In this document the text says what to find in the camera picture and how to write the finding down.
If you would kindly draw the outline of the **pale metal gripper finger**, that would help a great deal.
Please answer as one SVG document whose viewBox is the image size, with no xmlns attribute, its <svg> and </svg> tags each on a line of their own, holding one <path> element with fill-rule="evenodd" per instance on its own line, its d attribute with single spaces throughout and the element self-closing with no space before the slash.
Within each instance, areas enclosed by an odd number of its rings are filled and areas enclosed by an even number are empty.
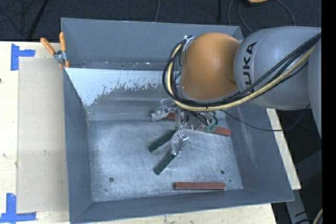
<svg viewBox="0 0 336 224">
<path fill-rule="evenodd" d="M 171 154 L 178 155 L 189 139 L 183 131 L 175 132 L 171 139 Z"/>
<path fill-rule="evenodd" d="M 175 120 L 176 107 L 167 99 L 160 100 L 160 106 L 151 112 L 153 122 L 159 120 Z"/>
</svg>

